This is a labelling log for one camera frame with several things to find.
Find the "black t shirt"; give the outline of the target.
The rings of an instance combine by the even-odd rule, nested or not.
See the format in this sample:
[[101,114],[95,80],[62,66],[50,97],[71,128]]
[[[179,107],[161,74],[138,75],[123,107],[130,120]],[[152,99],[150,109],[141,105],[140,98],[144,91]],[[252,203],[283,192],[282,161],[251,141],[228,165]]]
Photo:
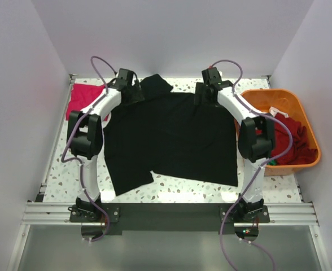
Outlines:
[[153,182],[153,173],[237,186],[234,118],[196,106],[159,75],[141,82],[143,101],[120,105],[104,129],[104,158],[116,195]]

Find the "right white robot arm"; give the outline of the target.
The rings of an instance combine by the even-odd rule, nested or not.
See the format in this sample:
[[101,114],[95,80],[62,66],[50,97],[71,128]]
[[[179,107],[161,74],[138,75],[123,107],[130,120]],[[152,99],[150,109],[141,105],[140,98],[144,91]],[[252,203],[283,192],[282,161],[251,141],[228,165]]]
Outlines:
[[274,122],[235,92],[216,67],[202,71],[202,82],[195,87],[194,104],[226,108],[239,125],[238,150],[244,159],[243,186],[235,206],[225,212],[230,222],[249,222],[263,211],[264,162],[271,157],[276,140]]

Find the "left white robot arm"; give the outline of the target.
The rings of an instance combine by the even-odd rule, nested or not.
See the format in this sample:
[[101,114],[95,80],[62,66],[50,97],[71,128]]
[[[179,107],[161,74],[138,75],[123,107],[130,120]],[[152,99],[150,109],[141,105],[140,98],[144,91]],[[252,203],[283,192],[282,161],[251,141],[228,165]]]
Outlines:
[[73,217],[108,223],[106,212],[101,207],[101,191],[97,183],[97,160],[104,146],[102,121],[110,121],[111,112],[117,106],[143,100],[136,73],[121,68],[115,78],[102,86],[101,93],[89,105],[69,114],[62,162],[79,162],[81,190],[75,205],[69,208]]

